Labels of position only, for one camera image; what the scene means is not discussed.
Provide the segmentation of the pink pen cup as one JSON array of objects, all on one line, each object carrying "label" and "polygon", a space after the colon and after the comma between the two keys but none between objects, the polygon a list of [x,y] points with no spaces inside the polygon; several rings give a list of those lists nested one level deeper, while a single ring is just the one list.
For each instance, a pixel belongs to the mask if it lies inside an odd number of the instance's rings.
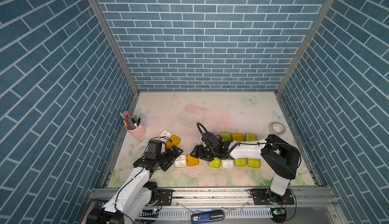
[{"label": "pink pen cup", "polygon": [[127,132],[136,140],[143,139],[146,135],[146,127],[140,124],[137,128],[127,129]]}]

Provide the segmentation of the left circuit board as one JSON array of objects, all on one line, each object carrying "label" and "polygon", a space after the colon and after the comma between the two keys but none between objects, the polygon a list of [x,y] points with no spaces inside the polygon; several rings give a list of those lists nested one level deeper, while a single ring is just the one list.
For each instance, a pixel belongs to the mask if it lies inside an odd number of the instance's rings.
[{"label": "left circuit board", "polygon": [[155,221],[159,217],[159,210],[144,209],[139,214],[139,220]]}]

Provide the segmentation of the orange pillbox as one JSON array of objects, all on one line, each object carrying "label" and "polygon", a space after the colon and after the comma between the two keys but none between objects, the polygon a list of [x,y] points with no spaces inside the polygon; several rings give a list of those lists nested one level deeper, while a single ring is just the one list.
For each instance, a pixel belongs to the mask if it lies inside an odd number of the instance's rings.
[{"label": "orange pillbox", "polygon": [[181,138],[177,137],[176,135],[173,135],[168,130],[162,131],[161,134],[158,136],[158,139],[165,142],[166,148],[169,149],[172,149],[172,146],[178,147],[181,142]]},{"label": "orange pillbox", "polygon": [[238,141],[238,142],[244,142],[245,141],[244,136],[242,134],[239,134],[239,133],[234,133],[232,135],[232,140],[233,141]]},{"label": "orange pillbox", "polygon": [[174,166],[176,168],[183,168],[187,166],[197,166],[199,165],[199,159],[192,157],[190,154],[180,155],[174,161]]}]

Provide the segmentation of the coloured pens bundle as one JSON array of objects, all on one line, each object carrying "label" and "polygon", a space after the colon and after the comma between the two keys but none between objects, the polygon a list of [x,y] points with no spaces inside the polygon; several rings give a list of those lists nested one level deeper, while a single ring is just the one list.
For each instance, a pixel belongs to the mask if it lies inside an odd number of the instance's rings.
[{"label": "coloured pens bundle", "polygon": [[141,124],[141,119],[136,115],[132,117],[128,111],[120,113],[120,116],[122,117],[125,127],[128,130],[134,130],[138,128]]}]

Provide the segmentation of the circuit board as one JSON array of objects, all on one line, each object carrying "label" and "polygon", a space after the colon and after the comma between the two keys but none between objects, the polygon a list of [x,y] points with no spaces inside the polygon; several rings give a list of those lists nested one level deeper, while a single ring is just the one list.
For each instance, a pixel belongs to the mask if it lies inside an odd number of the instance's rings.
[{"label": "circuit board", "polygon": [[139,220],[155,221],[159,217],[159,210],[144,209],[139,214]]},{"label": "circuit board", "polygon": [[284,208],[271,208],[272,217],[270,218],[273,222],[282,224],[287,219],[287,212]]}]

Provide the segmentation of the black calculator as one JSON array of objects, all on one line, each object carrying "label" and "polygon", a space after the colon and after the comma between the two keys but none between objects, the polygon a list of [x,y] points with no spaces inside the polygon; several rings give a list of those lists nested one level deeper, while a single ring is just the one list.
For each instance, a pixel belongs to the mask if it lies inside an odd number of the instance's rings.
[{"label": "black calculator", "polygon": [[90,214],[90,212],[95,208],[100,209],[104,206],[105,203],[107,203],[107,200],[90,199],[79,219],[78,224],[85,224],[87,222],[87,216]]}]

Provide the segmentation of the clear tape roll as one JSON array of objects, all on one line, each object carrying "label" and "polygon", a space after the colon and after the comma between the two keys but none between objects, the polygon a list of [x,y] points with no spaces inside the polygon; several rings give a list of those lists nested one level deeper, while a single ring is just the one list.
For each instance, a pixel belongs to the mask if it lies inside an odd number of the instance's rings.
[{"label": "clear tape roll", "polygon": [[279,122],[271,122],[269,124],[268,131],[270,134],[277,135],[278,137],[283,136],[286,133],[286,127]]}]

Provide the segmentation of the right circuit board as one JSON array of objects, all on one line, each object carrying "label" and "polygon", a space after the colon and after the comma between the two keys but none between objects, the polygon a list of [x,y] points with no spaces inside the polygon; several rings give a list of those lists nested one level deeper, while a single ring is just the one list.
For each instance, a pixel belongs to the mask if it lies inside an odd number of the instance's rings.
[{"label": "right circuit board", "polygon": [[271,208],[272,217],[270,218],[273,222],[282,224],[287,219],[287,212],[284,208]]}]

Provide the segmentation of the blue black usb device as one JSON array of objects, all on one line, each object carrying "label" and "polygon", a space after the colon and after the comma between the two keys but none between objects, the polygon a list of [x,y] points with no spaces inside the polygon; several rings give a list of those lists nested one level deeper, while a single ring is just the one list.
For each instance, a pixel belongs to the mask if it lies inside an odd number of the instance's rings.
[{"label": "blue black usb device", "polygon": [[205,224],[222,221],[224,218],[225,212],[223,210],[213,210],[192,214],[190,221],[192,224]]}]

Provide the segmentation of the clear pillbox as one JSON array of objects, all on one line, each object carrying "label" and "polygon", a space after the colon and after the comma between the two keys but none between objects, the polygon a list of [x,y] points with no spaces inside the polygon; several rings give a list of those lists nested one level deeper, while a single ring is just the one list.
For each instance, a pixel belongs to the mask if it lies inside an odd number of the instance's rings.
[{"label": "clear pillbox", "polygon": [[235,166],[234,160],[221,160],[222,168],[229,169]]}]

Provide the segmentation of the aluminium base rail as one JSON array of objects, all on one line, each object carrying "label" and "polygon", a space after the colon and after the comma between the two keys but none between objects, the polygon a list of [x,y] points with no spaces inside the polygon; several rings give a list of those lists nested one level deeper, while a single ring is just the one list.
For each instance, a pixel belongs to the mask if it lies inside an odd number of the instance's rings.
[{"label": "aluminium base rail", "polygon": [[339,207],[329,187],[289,187],[284,203],[268,201],[267,187],[162,188],[159,206],[163,209],[248,208],[248,207]]}]

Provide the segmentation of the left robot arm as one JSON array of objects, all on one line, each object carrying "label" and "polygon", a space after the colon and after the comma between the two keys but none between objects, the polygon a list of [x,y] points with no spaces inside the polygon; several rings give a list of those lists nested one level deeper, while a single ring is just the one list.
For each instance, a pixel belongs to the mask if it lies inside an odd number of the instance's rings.
[{"label": "left robot arm", "polygon": [[86,224],[133,224],[146,206],[156,205],[149,210],[157,214],[164,205],[163,196],[158,192],[158,184],[150,181],[157,170],[167,170],[182,154],[176,146],[164,152],[154,146],[147,147],[144,155],[137,159],[129,178],[122,187],[102,207],[94,207],[85,215]]}]

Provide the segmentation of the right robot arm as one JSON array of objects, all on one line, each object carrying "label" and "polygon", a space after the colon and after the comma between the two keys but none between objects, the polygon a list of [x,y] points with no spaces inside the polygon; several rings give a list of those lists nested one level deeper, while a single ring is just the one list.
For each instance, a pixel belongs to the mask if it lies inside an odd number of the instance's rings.
[{"label": "right robot arm", "polygon": [[288,202],[287,188],[295,179],[301,164],[301,153],[295,146],[285,142],[277,135],[270,134],[261,141],[241,142],[227,140],[223,142],[210,132],[202,134],[202,144],[196,145],[191,157],[208,162],[215,158],[235,160],[239,158],[263,159],[274,171],[269,189],[261,201],[271,204],[293,204]]}]

